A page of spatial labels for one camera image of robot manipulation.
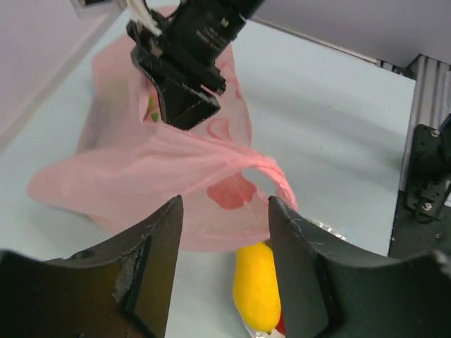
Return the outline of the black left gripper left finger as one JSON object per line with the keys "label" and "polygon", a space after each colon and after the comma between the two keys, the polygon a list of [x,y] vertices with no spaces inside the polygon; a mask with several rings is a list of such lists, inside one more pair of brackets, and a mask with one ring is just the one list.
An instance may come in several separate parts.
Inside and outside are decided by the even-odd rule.
{"label": "black left gripper left finger", "polygon": [[1,252],[2,337],[163,337],[183,226],[173,197],[67,259]]}

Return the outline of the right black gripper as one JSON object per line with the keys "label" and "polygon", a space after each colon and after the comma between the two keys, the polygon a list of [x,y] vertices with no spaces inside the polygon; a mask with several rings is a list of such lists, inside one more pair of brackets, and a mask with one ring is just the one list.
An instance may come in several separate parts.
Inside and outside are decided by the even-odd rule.
{"label": "right black gripper", "polygon": [[[152,36],[152,46],[160,49],[183,77],[222,95],[226,81],[215,66],[216,59],[237,38],[262,1],[181,1],[164,16],[146,1],[127,1],[128,9]],[[215,115],[220,104],[213,94],[200,87],[146,72],[156,88],[161,119],[180,130],[191,130]]]}

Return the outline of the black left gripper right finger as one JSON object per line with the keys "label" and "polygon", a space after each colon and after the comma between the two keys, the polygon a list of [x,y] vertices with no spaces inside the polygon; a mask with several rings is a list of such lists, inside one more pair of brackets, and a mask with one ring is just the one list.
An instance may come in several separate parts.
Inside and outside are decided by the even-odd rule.
{"label": "black left gripper right finger", "polygon": [[450,255],[359,248],[278,197],[268,221],[288,337],[449,337]]}

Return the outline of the white paper plate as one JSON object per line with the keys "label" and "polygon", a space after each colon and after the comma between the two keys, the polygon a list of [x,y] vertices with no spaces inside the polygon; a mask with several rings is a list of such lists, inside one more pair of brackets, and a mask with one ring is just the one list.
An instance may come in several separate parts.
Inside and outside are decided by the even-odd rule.
{"label": "white paper plate", "polygon": [[[317,221],[317,220],[311,220],[311,219],[308,219],[308,218],[307,218],[307,220],[309,222],[315,224],[315,226],[321,228],[322,230],[325,230],[328,233],[331,233],[332,235],[338,237],[339,239],[347,241],[347,238],[343,234],[341,234],[339,231],[333,229],[331,226],[329,226],[329,225],[327,225],[327,224],[325,224],[323,222]],[[284,337],[281,334],[279,334],[277,332],[276,328],[272,329],[270,332],[262,332],[262,331],[258,331],[258,330],[255,330],[255,329],[251,328],[244,320],[243,320],[243,325],[245,326],[246,331],[248,331],[250,337],[253,337],[253,338],[264,338],[264,337],[265,338],[271,338],[271,337],[273,337],[273,338],[276,338],[276,337],[286,338],[286,336]]]}

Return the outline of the pink plastic bag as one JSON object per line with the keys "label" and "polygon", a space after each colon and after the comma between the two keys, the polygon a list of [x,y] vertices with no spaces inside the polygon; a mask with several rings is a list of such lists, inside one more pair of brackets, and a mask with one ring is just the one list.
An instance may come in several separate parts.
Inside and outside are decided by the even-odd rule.
{"label": "pink plastic bag", "polygon": [[95,95],[77,150],[38,170],[29,197],[88,215],[117,234],[180,195],[181,249],[232,251],[267,240],[268,198],[244,170],[265,174],[290,206],[297,201],[278,164],[251,146],[232,48],[216,61],[227,84],[219,112],[182,131],[161,121],[153,84],[132,64],[133,47],[121,35],[93,56]]}

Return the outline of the red fake mango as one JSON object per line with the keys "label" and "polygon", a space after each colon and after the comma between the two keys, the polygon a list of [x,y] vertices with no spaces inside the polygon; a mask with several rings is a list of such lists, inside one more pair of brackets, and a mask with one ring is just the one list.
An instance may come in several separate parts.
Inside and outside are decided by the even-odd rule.
{"label": "red fake mango", "polygon": [[284,323],[283,315],[280,315],[280,319],[279,319],[278,324],[276,326],[276,330],[282,336],[284,336],[284,337],[286,336],[285,323]]}

